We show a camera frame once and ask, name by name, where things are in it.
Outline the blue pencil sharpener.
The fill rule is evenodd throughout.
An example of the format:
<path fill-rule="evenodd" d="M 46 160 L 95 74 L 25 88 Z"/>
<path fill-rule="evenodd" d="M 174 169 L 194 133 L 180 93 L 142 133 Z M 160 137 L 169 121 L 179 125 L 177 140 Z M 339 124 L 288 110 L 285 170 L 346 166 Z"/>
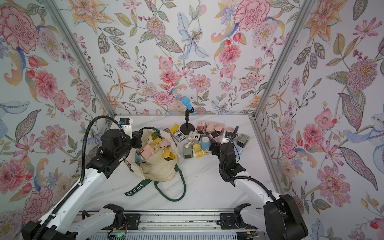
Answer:
<path fill-rule="evenodd" d="M 203 135 L 201 137 L 201 148 L 203 150 L 209 150 L 211 144 L 211 140 L 207 135 Z"/>

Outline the dark green pencil sharpener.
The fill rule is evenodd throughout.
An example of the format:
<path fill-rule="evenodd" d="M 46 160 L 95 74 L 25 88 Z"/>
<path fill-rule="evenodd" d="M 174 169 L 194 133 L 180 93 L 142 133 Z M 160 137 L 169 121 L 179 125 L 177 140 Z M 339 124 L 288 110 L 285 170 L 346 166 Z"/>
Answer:
<path fill-rule="evenodd" d="M 246 134 L 240 134 L 237 138 L 237 146 L 241 147 L 241 148 L 244 148 L 248 142 L 250 141 L 250 136 L 246 135 Z"/>

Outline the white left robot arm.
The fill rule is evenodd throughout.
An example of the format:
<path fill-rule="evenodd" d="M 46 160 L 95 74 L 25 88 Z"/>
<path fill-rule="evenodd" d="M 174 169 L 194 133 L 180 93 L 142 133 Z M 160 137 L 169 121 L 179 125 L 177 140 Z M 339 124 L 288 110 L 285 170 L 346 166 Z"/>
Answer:
<path fill-rule="evenodd" d="M 110 120 L 117 128 L 109 129 L 101 136 L 101 146 L 87 162 L 88 136 L 99 119 Z M 53 209 L 38 220 L 27 222 L 22 228 L 25 240 L 86 240 L 106 227 L 115 228 L 123 224 L 124 209 L 114 204 L 108 204 L 80 222 L 74 223 L 74 220 L 93 193 L 128 157 L 130 151 L 141 148 L 143 132 L 133 132 L 132 128 L 133 121 L 129 118 L 116 121 L 109 116 L 98 116 L 91 120 L 84 133 L 80 178 Z"/>

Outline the light green pencil sharpener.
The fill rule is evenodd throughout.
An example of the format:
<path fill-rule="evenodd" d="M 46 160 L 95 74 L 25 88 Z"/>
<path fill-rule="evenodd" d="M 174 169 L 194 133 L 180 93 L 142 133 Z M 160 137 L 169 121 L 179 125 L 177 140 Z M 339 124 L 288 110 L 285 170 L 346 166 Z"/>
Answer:
<path fill-rule="evenodd" d="M 193 144 L 191 142 L 183 145 L 183 156 L 184 159 L 191 159 L 193 157 Z"/>

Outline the cream canvas tote bag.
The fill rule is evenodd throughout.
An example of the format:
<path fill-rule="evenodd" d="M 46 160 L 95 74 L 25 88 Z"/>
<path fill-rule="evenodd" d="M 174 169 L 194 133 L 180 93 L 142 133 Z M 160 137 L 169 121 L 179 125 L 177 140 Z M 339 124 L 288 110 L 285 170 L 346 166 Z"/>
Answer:
<path fill-rule="evenodd" d="M 142 181 L 131 190 L 125 192 L 125 196 L 132 197 L 148 184 L 153 183 L 155 189 L 168 201 L 181 201 L 186 195 L 187 185 L 182 170 L 179 168 L 180 153 L 175 141 L 172 139 L 171 134 L 154 127 L 144 127 L 140 129 L 140 131 L 144 132 L 142 136 L 142 147 L 148 144 L 148 138 L 153 133 L 162 137 L 163 140 L 159 144 L 152 146 L 155 149 L 155 153 L 145 160 L 143 160 L 139 154 L 139 150 L 141 148 L 130 151 L 128 157 L 124 160 L 124 163 L 127 165 L 129 170 L 136 176 L 140 177 Z M 167 162 L 163 160 L 163 150 L 168 147 L 172 148 L 176 155 L 176 159 Z M 175 175 L 179 175 L 182 180 L 183 192 L 180 197 L 172 199 L 163 193 L 158 184 L 171 181 Z"/>

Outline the yellow pencil sharpener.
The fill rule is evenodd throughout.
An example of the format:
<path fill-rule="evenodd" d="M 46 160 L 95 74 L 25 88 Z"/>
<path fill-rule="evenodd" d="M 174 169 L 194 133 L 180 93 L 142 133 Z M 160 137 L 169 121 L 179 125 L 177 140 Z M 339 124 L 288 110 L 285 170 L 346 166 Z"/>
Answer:
<path fill-rule="evenodd" d="M 156 133 L 153 133 L 149 136 L 147 142 L 149 145 L 155 146 L 155 145 L 159 144 L 162 140 L 163 140 L 162 137 L 159 137 Z"/>
<path fill-rule="evenodd" d="M 171 147 L 165 148 L 163 150 L 163 160 L 165 161 L 173 161 L 176 159 L 176 155 Z"/>
<path fill-rule="evenodd" d="M 193 157 L 194 158 L 201 158 L 203 156 L 209 155 L 208 150 L 203 150 L 200 144 L 194 144 L 193 145 Z"/>

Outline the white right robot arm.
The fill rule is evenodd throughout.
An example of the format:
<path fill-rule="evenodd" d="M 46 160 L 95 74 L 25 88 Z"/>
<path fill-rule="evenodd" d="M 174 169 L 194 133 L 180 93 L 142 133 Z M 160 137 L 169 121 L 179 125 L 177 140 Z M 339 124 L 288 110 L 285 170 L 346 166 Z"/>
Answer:
<path fill-rule="evenodd" d="M 241 229 L 252 226 L 264 233 L 266 240 L 304 240 L 309 236 L 309 230 L 294 198 L 268 189 L 240 165 L 240 153 L 234 144 L 237 131 L 238 128 L 234 128 L 219 133 L 219 174 L 258 206 L 248 203 L 237 206 L 233 212 L 236 226 Z"/>

